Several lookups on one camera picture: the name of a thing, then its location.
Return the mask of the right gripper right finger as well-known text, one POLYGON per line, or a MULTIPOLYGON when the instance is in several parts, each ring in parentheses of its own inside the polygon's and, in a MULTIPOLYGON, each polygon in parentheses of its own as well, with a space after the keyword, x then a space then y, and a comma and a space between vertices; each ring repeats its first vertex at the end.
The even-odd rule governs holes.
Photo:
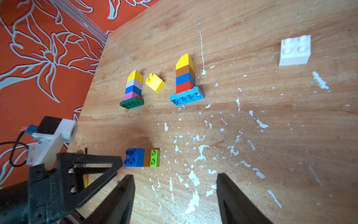
POLYGON ((225 173, 217 176, 217 197, 224 224, 271 224, 225 173))

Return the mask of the dark green lego plate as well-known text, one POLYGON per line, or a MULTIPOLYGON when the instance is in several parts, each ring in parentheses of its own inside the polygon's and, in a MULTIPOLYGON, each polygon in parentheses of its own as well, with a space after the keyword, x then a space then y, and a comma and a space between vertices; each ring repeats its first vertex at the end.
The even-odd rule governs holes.
POLYGON ((120 102, 120 106, 125 109, 132 109, 138 106, 142 106, 143 104, 144 104, 144 100, 137 96, 120 102))

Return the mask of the teal blue lego brick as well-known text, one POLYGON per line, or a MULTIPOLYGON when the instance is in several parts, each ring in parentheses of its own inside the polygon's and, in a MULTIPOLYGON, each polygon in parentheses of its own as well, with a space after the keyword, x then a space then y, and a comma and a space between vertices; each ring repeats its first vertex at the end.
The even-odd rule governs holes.
POLYGON ((195 86, 195 77, 190 72, 176 77, 176 85, 181 85, 186 82, 190 82, 195 86))

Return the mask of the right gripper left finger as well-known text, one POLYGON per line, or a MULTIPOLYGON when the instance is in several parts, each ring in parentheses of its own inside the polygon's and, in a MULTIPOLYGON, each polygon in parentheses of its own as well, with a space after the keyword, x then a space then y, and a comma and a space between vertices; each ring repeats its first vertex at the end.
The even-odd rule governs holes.
POLYGON ((83 223, 128 224, 131 219, 134 196, 134 176, 126 175, 83 223))

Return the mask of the lime green lego brick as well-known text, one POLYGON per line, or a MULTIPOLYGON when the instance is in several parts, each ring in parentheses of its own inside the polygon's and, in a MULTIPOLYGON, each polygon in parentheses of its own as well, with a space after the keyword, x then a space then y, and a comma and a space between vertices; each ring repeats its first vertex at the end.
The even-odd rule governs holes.
POLYGON ((150 167, 158 168, 160 165, 160 150, 151 151, 150 167))

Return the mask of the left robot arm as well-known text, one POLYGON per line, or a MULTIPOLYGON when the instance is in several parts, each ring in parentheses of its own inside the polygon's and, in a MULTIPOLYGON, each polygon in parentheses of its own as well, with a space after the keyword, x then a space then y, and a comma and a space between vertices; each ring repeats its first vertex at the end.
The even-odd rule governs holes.
POLYGON ((29 169, 29 179, 1 189, 2 224, 52 224, 84 206, 123 166, 120 156, 58 153, 57 168, 29 169))

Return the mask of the lilac lego brick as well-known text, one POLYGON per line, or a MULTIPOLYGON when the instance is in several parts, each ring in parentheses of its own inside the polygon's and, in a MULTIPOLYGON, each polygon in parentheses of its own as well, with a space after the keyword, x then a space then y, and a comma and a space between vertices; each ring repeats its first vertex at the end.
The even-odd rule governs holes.
POLYGON ((132 79, 132 80, 127 82, 126 88, 129 88, 131 86, 135 86, 135 87, 137 87, 139 89, 142 89, 143 84, 141 82, 139 82, 138 80, 136 80, 136 79, 132 79))

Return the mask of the yellow sloped lego brick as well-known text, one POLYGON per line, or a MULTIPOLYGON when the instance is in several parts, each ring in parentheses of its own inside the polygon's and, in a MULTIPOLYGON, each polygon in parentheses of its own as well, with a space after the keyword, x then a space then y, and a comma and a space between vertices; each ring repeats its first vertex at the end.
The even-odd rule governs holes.
POLYGON ((132 71, 131 72, 131 74, 129 75, 129 77, 128 77, 128 79, 127 79, 127 81, 128 82, 130 82, 130 81, 132 81, 132 80, 137 80, 139 83, 143 83, 143 75, 139 72, 139 71, 137 71, 137 70, 134 70, 134 71, 132 71))

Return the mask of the brown sloped lego brick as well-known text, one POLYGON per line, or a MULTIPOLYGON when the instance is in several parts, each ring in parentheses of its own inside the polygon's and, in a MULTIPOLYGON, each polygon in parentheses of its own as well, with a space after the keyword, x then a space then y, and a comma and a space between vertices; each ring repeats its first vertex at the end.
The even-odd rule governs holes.
POLYGON ((144 156, 144 167, 150 167, 150 162, 151 162, 151 150, 146 149, 145 156, 144 156))

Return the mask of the pink lego brick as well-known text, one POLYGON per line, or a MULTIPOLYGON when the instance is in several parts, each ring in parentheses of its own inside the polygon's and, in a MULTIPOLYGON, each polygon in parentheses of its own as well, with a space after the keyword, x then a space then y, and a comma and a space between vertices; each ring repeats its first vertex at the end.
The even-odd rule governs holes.
POLYGON ((140 95, 136 94, 135 92, 129 92, 129 93, 126 93, 125 94, 125 97, 124 97, 124 100, 128 100, 128 99, 131 99, 131 98, 134 98, 134 97, 138 97, 139 99, 141 98, 140 95))

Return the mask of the white lego brick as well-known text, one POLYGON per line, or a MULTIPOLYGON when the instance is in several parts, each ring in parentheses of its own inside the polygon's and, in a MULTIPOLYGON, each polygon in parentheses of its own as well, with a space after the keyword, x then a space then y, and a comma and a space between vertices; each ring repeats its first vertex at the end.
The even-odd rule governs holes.
POLYGON ((281 41, 279 66, 307 64, 311 56, 311 35, 281 41))

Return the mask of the light blue long lego brick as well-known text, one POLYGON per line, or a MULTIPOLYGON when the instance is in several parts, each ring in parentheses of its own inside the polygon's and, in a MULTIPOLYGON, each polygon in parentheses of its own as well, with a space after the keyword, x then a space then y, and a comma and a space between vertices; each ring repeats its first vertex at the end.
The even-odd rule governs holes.
POLYGON ((204 94, 198 87, 194 87, 193 89, 181 93, 173 94, 169 98, 169 100, 176 106, 181 106, 202 99, 204 99, 204 94))

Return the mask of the red lego brick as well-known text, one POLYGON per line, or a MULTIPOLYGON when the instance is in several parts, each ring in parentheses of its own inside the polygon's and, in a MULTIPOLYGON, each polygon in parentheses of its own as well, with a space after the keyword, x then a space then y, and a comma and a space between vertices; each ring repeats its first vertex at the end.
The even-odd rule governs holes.
POLYGON ((176 93, 181 93, 181 92, 185 92, 188 90, 191 90, 195 87, 195 82, 194 81, 187 81, 181 84, 177 84, 176 85, 176 93))

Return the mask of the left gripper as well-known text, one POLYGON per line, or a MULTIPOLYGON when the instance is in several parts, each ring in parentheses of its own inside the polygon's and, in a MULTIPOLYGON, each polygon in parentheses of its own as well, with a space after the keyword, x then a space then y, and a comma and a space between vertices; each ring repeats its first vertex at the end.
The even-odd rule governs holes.
POLYGON ((43 164, 29 170, 30 224, 52 224, 81 208, 123 166, 120 156, 74 153, 58 153, 56 162, 57 170, 43 164))

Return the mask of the blue square lego brick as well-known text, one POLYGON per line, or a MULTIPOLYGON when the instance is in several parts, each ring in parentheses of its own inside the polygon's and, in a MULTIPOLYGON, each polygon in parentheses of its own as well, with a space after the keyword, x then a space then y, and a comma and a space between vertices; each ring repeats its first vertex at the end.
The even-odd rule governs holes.
POLYGON ((135 85, 131 85, 131 86, 126 88, 125 94, 129 94, 131 92, 134 92, 137 95, 141 96, 142 90, 140 88, 136 87, 135 85))

